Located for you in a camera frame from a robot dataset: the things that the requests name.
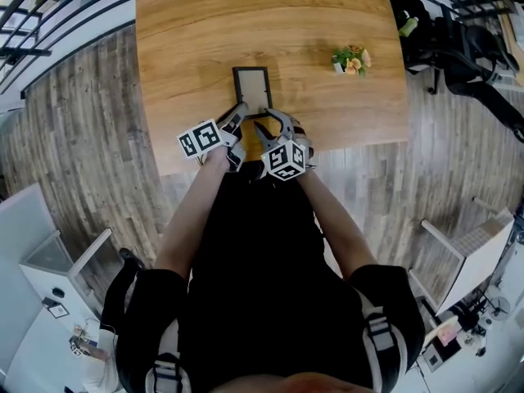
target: black shirt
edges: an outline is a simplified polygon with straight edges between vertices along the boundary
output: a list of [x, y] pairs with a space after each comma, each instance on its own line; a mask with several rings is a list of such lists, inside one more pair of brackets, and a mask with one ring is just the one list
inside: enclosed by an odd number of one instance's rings
[[[233, 206], [231, 186], [221, 188], [188, 292], [174, 272], [139, 274], [126, 331], [117, 346], [126, 390], [143, 386], [143, 373], [156, 358], [154, 346], [157, 351], [163, 331], [175, 318], [180, 365], [195, 392], [262, 373], [324, 373], [372, 387], [362, 342], [362, 305], [354, 288], [373, 305], [384, 307], [406, 340], [408, 368], [413, 364], [424, 330], [405, 270], [368, 265], [343, 281], [323, 258], [322, 235], [298, 185], [268, 188], [269, 184], [266, 181], [256, 196], [242, 193], [244, 203]], [[247, 214], [267, 205], [282, 210]], [[141, 333], [147, 333], [146, 340]], [[147, 362], [129, 362], [131, 337], [135, 349], [137, 342], [144, 344], [141, 360]]]

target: hand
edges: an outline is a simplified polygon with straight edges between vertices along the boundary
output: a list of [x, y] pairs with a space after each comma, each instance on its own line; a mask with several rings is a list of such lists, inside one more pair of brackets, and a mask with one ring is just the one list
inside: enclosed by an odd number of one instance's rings
[[211, 165], [221, 172], [229, 170], [228, 148], [226, 146], [216, 147], [207, 153], [205, 165]]

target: person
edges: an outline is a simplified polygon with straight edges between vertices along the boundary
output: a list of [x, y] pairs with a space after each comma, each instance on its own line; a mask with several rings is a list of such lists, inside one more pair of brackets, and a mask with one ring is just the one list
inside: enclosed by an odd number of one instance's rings
[[[406, 271], [377, 264], [313, 170], [286, 182], [253, 180], [260, 164], [226, 174], [226, 153], [208, 153], [160, 240], [154, 269], [137, 277], [116, 351], [126, 390], [390, 391], [424, 335]], [[324, 237], [343, 279], [323, 258]], [[389, 322], [377, 335], [395, 327], [404, 338], [394, 353], [385, 350], [379, 383], [363, 336], [365, 301]], [[397, 372], [389, 386], [388, 367]]]
[[144, 268], [143, 262], [129, 249], [120, 249], [124, 266], [107, 289], [97, 346], [77, 339], [82, 355], [82, 384], [88, 393], [125, 393], [120, 384], [115, 361], [115, 347], [124, 326], [124, 300], [137, 272]]

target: orange flower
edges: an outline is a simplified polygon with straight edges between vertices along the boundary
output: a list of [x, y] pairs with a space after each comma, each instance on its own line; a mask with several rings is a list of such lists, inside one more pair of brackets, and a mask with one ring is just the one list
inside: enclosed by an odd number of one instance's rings
[[366, 65], [366, 67], [371, 67], [371, 57], [369, 56], [369, 52], [367, 49], [364, 49], [364, 52], [362, 52], [362, 61]]
[[347, 75], [354, 75], [357, 72], [355, 68], [353, 67], [353, 64], [351, 64], [350, 59], [348, 58], [346, 60], [346, 74]]
[[353, 60], [351, 60], [351, 65], [355, 70], [360, 70], [362, 68], [362, 63], [358, 58], [354, 58]]
[[361, 52], [362, 45], [348, 45], [351, 52]]

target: black chair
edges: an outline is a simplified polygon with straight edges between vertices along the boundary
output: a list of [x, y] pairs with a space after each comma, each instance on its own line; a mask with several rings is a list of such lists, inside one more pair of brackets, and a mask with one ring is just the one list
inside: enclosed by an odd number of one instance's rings
[[[417, 34], [400, 38], [406, 70], [417, 74], [419, 71], [413, 69], [416, 66], [432, 67], [435, 78], [433, 87], [429, 89], [430, 94], [437, 93], [443, 71], [445, 84], [453, 94], [477, 99], [513, 131], [518, 141], [524, 142], [524, 118], [492, 86], [499, 78], [498, 66], [516, 73], [519, 71], [517, 61], [506, 51], [502, 42], [486, 28], [466, 26], [452, 20], [444, 6], [443, 17], [427, 21], [429, 15], [420, 0], [391, 0], [391, 5], [395, 13], [407, 10], [410, 15], [406, 7], [412, 7], [415, 14], [411, 16], [423, 19]], [[490, 68], [477, 64], [481, 58], [489, 61]]]

